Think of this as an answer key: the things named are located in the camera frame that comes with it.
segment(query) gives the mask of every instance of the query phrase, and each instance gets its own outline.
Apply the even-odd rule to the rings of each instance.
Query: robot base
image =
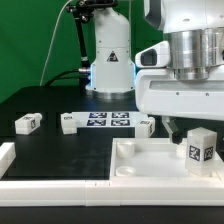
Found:
[[[127,92],[98,92],[95,90],[86,89],[86,94],[88,96],[106,99],[106,100],[122,100],[128,99],[135,96],[135,90],[127,91]]]

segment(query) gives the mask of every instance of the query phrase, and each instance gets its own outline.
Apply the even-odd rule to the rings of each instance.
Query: white cube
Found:
[[[189,172],[204,176],[214,169],[217,133],[205,128],[188,132],[185,167]]]
[[[39,113],[26,114],[15,121],[16,134],[29,135],[40,127],[42,115]]]
[[[135,126],[135,138],[150,138],[155,131],[155,118],[141,120]]]
[[[0,146],[0,179],[8,170],[9,166],[15,158],[15,144],[10,142],[3,143]]]
[[[77,121],[72,114],[61,114],[61,127],[64,135],[77,133]]]

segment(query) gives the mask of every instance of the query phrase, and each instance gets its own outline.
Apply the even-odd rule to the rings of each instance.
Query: black table surface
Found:
[[[133,128],[79,128],[63,135],[60,115],[68,112],[137,111],[135,100],[107,101],[80,94],[77,87],[27,87],[0,104],[0,145],[16,145],[16,160],[2,178],[8,180],[107,180],[113,138],[134,137]],[[41,113],[41,127],[29,136],[16,135],[14,122]],[[154,137],[167,137],[161,124]],[[219,131],[222,122],[183,119],[187,129],[204,124]],[[224,207],[20,207],[0,208],[0,223],[223,223]]]

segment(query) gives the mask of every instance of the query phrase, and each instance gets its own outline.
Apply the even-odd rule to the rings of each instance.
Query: green screen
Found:
[[[129,0],[115,8],[129,18]],[[39,86],[54,26],[65,0],[0,0],[0,102],[26,86]],[[143,17],[143,0],[131,1],[132,59],[137,52],[162,40],[161,32]],[[83,25],[87,53],[95,58],[94,24]],[[44,81],[80,67],[80,52],[73,16],[62,14]],[[57,81],[54,85],[77,85]]]

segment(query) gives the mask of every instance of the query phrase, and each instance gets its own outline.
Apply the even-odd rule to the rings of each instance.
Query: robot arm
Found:
[[[144,13],[146,21],[152,27],[163,30],[164,10],[162,0],[144,0]]]

